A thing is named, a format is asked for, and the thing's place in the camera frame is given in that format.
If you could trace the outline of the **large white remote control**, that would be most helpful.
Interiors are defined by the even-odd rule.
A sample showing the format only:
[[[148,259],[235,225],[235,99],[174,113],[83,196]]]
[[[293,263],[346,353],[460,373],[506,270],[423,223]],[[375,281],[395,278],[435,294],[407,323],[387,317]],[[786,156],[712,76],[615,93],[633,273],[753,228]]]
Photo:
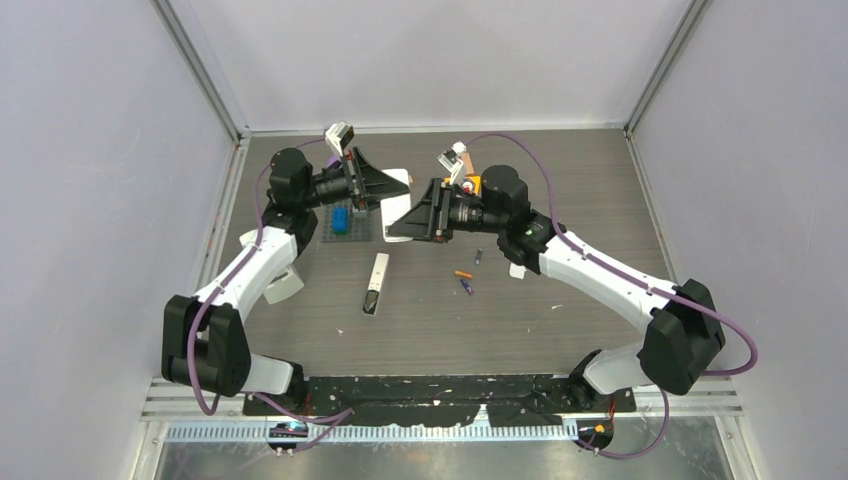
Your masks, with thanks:
[[[395,180],[403,183],[407,187],[410,186],[409,173],[406,169],[385,169],[384,173],[394,178]],[[403,195],[388,198],[380,201],[380,212],[381,212],[381,229],[382,236],[385,242],[387,243],[399,243],[411,241],[412,238],[408,236],[395,236],[390,235],[388,233],[388,228],[394,224],[398,219],[404,216],[411,208],[411,195],[409,192],[406,192]]]

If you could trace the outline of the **white battery cover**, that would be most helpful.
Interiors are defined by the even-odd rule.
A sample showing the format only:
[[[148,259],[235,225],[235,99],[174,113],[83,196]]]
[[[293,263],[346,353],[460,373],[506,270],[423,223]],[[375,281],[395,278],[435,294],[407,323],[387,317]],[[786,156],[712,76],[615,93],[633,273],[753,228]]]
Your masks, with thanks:
[[[511,278],[523,280],[526,274],[526,268],[524,266],[511,263],[509,265],[508,274]]]

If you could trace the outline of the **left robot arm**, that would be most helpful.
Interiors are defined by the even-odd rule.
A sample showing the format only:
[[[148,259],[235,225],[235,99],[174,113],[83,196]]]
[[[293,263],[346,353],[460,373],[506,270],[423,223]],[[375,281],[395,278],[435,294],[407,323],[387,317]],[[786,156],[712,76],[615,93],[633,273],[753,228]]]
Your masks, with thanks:
[[[352,148],[339,166],[314,171],[298,148],[275,153],[267,203],[241,252],[210,284],[165,305],[161,373],[173,383],[223,397],[260,392],[280,412],[298,412],[307,398],[299,365],[251,352],[244,324],[271,283],[305,251],[316,209],[345,200],[365,211],[410,192],[408,184],[370,164]]]

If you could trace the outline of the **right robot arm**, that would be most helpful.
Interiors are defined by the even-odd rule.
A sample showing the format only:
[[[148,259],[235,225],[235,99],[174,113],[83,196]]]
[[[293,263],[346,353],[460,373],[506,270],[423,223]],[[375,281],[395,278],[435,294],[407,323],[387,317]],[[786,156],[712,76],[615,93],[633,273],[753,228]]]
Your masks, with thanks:
[[[572,370],[571,397],[584,410],[636,386],[685,395],[725,345],[706,286],[662,281],[591,248],[532,207],[527,184],[510,166],[487,168],[477,195],[432,179],[420,201],[387,228],[391,236],[433,243],[448,242],[456,231],[495,234],[512,264],[577,288],[641,333],[628,346],[588,354]]]

